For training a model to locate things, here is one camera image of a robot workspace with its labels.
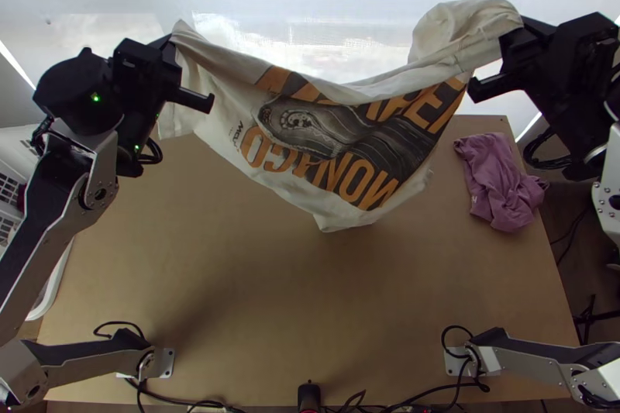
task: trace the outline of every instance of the pink cloth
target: pink cloth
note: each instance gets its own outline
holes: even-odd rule
[[[454,141],[454,149],[463,161],[472,215],[504,232],[534,220],[534,209],[543,202],[548,184],[521,172],[504,134],[463,137]]]

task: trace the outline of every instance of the wall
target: wall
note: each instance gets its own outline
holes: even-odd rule
[[[0,55],[0,128],[40,122],[44,114],[32,96],[32,88]]]

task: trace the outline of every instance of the brown table surface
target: brown table surface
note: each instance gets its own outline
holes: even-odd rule
[[[510,235],[469,214],[452,141],[485,132],[512,134],[500,116],[454,117],[421,194],[374,225],[330,234],[196,137],[163,141],[164,162],[122,179],[76,238],[39,341],[92,340],[101,322],[135,322],[177,350],[172,378],[151,390],[246,406],[296,404],[308,379],[326,404],[362,389],[365,403],[393,404],[451,384],[439,343],[451,324],[576,345],[540,217]],[[510,374],[488,383],[489,394],[469,387],[460,401],[567,396]],[[136,393],[112,374],[48,398],[130,404]]]

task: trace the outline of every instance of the graphic print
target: graphic print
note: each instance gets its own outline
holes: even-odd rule
[[[364,211],[380,207],[420,167],[458,108],[456,78],[358,106],[333,102],[298,73],[272,66],[255,84],[274,94],[243,135],[251,167],[306,179]]]

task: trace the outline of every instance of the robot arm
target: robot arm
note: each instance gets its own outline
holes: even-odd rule
[[[461,347],[448,347],[456,355],[475,360],[467,376],[478,370],[487,376],[510,371],[540,382],[565,387],[574,400],[592,408],[620,406],[620,342],[581,347],[554,346],[512,339],[502,328],[489,329]],[[446,353],[446,372],[458,373],[463,359]]]
[[[620,246],[620,65],[618,26],[600,13],[559,26],[523,18],[523,29],[500,38],[500,74],[473,78],[467,90],[475,102],[523,90],[549,123],[547,134],[524,150],[533,154],[551,134],[570,151],[559,167],[570,181],[600,177],[592,200],[603,230]]]
[[[33,144],[41,158],[26,215],[0,260],[0,400],[22,408],[52,387],[106,373],[169,377],[174,351],[119,329],[109,340],[41,346],[14,339],[69,241],[116,197],[117,175],[138,177],[161,159],[149,135],[166,101],[209,113],[213,95],[183,89],[174,45],[123,40],[104,60],[86,48],[50,68],[33,99],[48,114]],[[43,133],[47,142],[43,143]],[[153,156],[143,155],[144,146]]]

